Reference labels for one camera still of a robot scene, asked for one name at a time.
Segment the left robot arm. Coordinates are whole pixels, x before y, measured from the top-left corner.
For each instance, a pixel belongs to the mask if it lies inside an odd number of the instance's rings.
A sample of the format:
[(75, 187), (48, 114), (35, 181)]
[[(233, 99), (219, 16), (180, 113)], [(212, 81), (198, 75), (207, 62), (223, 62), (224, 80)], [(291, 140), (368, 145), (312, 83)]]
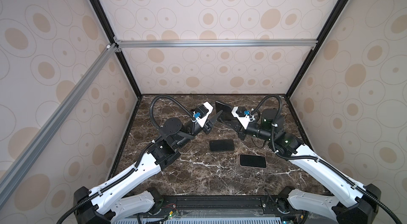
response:
[(127, 193), (143, 181), (160, 173), (180, 157), (180, 148), (203, 131), (208, 134), (222, 112), (194, 117), (186, 125), (178, 118), (170, 118), (159, 126), (159, 136), (142, 151), (137, 161), (110, 180), (92, 189), (82, 187), (74, 194), (73, 214), (79, 224), (110, 224), (127, 217), (161, 212), (164, 199), (157, 189), (149, 188), (141, 194)]

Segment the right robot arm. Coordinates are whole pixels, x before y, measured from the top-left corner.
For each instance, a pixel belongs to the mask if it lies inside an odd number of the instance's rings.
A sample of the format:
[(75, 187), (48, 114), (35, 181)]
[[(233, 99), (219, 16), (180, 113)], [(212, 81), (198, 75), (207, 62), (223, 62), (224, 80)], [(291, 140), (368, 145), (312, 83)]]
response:
[(331, 192), (331, 196), (306, 193), (287, 186), (277, 197), (280, 212), (304, 210), (339, 224), (371, 224), (381, 206), (381, 191), (358, 182), (317, 155), (298, 137), (284, 131), (280, 109), (263, 112), (218, 102), (218, 121), (233, 129), (241, 140), (263, 140), (276, 155), (306, 171)]

